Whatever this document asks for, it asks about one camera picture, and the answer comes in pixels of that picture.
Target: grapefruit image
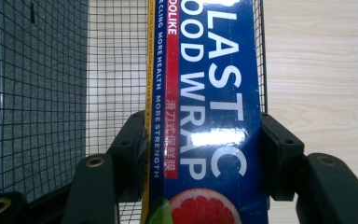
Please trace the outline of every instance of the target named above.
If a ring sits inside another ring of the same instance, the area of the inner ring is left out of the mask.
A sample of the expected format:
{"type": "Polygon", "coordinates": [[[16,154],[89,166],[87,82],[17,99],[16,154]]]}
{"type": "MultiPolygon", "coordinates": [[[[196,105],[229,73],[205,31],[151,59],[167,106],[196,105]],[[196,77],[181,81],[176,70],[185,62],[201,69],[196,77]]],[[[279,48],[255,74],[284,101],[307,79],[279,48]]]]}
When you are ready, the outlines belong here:
{"type": "Polygon", "coordinates": [[[173,224],[241,224],[234,204],[212,189],[188,189],[170,199],[173,224]]]}

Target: wire mesh basket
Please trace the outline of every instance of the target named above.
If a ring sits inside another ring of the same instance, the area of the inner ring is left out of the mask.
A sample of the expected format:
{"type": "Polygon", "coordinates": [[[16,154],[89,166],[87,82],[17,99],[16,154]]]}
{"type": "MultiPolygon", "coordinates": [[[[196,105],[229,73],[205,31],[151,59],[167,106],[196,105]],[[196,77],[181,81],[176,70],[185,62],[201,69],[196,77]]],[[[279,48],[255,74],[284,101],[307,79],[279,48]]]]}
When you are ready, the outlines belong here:
{"type": "MultiPolygon", "coordinates": [[[[145,0],[0,1],[0,193],[29,202],[73,179],[145,109],[145,0]]],[[[267,112],[261,0],[254,0],[262,111],[267,112]]],[[[120,206],[138,223],[140,203],[120,206]]]]}

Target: wire grid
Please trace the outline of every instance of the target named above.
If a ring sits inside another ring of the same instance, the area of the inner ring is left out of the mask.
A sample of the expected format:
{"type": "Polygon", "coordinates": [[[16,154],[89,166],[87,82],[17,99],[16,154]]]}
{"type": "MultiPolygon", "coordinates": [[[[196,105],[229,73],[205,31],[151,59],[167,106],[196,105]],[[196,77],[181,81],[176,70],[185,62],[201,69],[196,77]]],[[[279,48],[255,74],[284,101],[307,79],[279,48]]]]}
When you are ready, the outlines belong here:
{"type": "MultiPolygon", "coordinates": [[[[254,0],[267,112],[262,2],[254,0]]],[[[29,201],[72,181],[145,108],[147,0],[0,1],[0,192],[29,201]]],[[[138,223],[141,203],[120,205],[138,223]]]]}

